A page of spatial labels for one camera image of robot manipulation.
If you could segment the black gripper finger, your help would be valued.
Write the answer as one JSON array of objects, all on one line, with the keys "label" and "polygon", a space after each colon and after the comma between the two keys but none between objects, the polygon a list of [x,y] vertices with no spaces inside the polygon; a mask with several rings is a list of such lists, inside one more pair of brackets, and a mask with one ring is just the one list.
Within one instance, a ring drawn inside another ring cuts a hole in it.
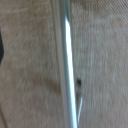
[{"label": "black gripper finger", "polygon": [[3,47],[2,35],[0,31],[0,64],[3,60],[3,56],[4,56],[4,47]]}]

